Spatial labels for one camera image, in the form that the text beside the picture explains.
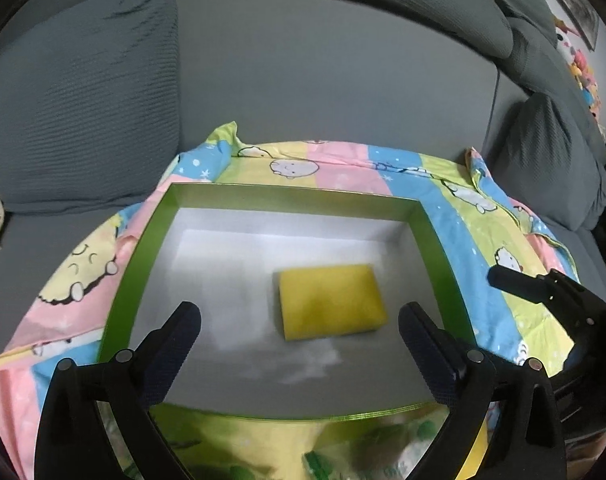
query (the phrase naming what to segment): black mount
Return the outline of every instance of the black mount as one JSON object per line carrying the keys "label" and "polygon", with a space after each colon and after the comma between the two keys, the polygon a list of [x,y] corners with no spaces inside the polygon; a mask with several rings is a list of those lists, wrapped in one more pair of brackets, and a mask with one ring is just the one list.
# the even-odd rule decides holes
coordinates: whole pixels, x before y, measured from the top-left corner
{"label": "black mount", "polygon": [[[531,278],[497,266],[488,280],[543,303],[583,355],[576,367],[549,379],[538,359],[523,366],[508,362],[438,329],[418,303],[405,305],[398,317],[400,335],[436,401],[450,409],[407,480],[454,479],[494,401],[500,403],[500,417],[477,480],[564,480],[565,444],[606,430],[605,302],[555,271]],[[183,302],[135,351],[121,350],[109,362],[89,366],[60,361],[38,429],[35,480],[67,480],[70,471],[78,480],[128,478],[116,461],[97,401],[110,404],[145,480],[190,480],[147,410],[163,401],[200,324],[198,308]],[[3,451],[0,470],[8,463]]]}

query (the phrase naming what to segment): pastel fabric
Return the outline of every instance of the pastel fabric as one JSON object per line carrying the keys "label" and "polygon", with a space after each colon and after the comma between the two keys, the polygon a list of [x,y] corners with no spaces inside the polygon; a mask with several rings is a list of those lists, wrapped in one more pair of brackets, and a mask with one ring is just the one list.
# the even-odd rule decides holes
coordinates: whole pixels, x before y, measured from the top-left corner
{"label": "pastel fabric", "polygon": [[21,321],[0,355],[0,435],[21,479],[33,479],[36,430],[55,363],[64,357],[96,361],[124,269],[173,182],[301,186],[418,200],[446,252],[477,343],[518,364],[536,356],[550,375],[562,369],[573,342],[560,324],[544,306],[491,288],[486,276],[499,264],[531,276],[556,268],[577,280],[573,259],[534,213],[505,195],[474,149],[461,166],[348,142],[251,146],[236,134],[235,123],[225,124],[176,157],[147,200],[120,211],[72,251]]}

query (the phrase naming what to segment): tray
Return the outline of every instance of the tray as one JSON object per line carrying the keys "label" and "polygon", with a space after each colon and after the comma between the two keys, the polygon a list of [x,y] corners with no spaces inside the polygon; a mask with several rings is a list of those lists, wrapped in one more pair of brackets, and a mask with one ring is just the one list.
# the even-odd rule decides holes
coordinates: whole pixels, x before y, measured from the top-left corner
{"label": "tray", "polygon": [[[277,273],[370,264],[389,323],[358,335],[286,342]],[[353,192],[172,184],[116,294],[100,351],[135,348],[183,300],[203,328],[166,402],[261,418],[386,412],[433,400],[398,335],[419,301],[471,338],[448,260],[419,202]]]}

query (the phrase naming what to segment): tray rim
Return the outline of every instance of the tray rim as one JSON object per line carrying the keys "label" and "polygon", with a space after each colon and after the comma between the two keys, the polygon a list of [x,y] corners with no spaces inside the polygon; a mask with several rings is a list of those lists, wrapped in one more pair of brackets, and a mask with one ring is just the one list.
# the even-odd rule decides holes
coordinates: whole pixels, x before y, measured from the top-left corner
{"label": "tray rim", "polygon": [[419,201],[361,192],[265,184],[175,182],[161,198],[124,270],[103,337],[98,361],[127,348],[138,307],[158,252],[180,208],[260,210],[406,222],[428,272],[443,326],[475,343],[472,325],[445,251]]}

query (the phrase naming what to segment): white tray bottom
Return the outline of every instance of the white tray bottom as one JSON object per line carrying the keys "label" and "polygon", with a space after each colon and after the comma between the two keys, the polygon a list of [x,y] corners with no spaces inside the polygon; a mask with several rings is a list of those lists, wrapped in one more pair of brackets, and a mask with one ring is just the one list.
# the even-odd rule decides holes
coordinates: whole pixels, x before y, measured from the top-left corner
{"label": "white tray bottom", "polygon": [[[286,342],[278,272],[369,264],[389,316],[364,334]],[[182,208],[150,274],[130,346],[184,300],[202,331],[166,398],[201,410],[317,418],[433,400],[398,334],[401,306],[419,301],[442,326],[427,270],[402,222]]]}

